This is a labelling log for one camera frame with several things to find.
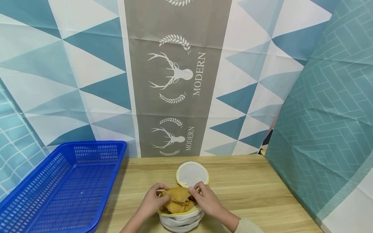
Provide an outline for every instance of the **gray banner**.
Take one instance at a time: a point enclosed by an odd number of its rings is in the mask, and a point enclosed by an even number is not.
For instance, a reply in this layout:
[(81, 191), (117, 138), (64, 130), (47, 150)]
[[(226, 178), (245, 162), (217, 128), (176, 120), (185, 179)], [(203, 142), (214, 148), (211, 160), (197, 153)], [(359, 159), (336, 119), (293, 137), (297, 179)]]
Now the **gray banner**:
[(141, 155), (199, 155), (231, 0), (124, 3)]

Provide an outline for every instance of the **white fabric bag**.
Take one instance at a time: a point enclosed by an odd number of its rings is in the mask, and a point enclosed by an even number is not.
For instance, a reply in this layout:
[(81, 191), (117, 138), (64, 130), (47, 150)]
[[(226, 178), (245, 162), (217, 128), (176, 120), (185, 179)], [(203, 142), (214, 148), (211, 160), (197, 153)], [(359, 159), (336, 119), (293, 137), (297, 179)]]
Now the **white fabric bag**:
[[(194, 186), (199, 181), (209, 184), (209, 173), (197, 162), (186, 162), (180, 165), (176, 172), (176, 182), (184, 188)], [(169, 231), (185, 233), (196, 228), (205, 215), (199, 205), (181, 214), (165, 214), (158, 211), (161, 224)]]
[(158, 211), (161, 224), (169, 231), (185, 233), (196, 228), (205, 215), (199, 205), (193, 207), (189, 212), (181, 214), (165, 214)]

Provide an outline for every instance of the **teal tile pattern curtain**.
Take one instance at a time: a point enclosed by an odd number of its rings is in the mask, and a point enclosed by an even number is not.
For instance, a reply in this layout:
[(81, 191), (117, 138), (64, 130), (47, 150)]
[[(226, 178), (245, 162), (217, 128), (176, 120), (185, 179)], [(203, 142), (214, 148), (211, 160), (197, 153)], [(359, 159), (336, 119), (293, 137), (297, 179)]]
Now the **teal tile pattern curtain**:
[[(266, 153), (318, 223), (342, 201), (323, 212), (343, 186), (371, 169), (359, 170), (373, 150), (372, 116), (373, 1), (342, 0), (280, 111)], [(344, 197), (352, 191), (343, 190)]]
[(0, 85), (0, 201), (46, 157)]

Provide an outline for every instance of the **blue plastic basket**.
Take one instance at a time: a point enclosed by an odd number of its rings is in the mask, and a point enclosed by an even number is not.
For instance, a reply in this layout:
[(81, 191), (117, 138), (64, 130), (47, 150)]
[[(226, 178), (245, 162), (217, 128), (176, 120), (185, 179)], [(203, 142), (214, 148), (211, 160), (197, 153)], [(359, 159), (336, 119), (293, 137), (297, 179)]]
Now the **blue plastic basket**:
[(95, 232), (126, 148), (123, 141), (57, 147), (0, 203), (0, 232)]

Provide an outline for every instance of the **yellow rim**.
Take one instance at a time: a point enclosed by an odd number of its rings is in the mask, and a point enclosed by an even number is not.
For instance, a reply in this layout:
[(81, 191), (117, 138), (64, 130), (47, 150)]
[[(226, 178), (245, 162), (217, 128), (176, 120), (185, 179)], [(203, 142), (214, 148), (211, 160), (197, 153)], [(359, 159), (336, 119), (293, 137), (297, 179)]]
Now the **yellow rim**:
[(200, 206), (199, 205), (196, 205), (197, 208), (195, 208), (194, 210), (192, 211), (189, 211), (189, 212), (185, 212), (185, 213), (179, 213), (179, 214), (165, 214), (163, 212), (161, 212), (160, 210), (158, 210), (158, 214), (161, 215), (161, 216), (167, 216), (167, 217), (172, 217), (172, 216), (178, 216), (178, 215), (184, 215), (184, 214), (190, 214), (190, 213), (194, 213), (196, 211), (198, 211), (200, 209)]
[[(205, 171), (206, 171), (206, 173), (207, 173), (207, 185), (208, 185), (208, 184), (210, 183), (209, 172), (207, 171), (207, 169), (206, 169), (202, 164), (200, 164), (200, 163), (198, 163), (198, 164), (201, 165), (201, 166), (205, 169)], [(179, 168), (176, 170), (176, 173), (175, 173), (176, 183), (177, 183), (178, 185), (180, 185), (181, 187), (189, 188), (189, 186), (180, 183), (180, 181), (178, 180), (178, 171), (179, 171)]]

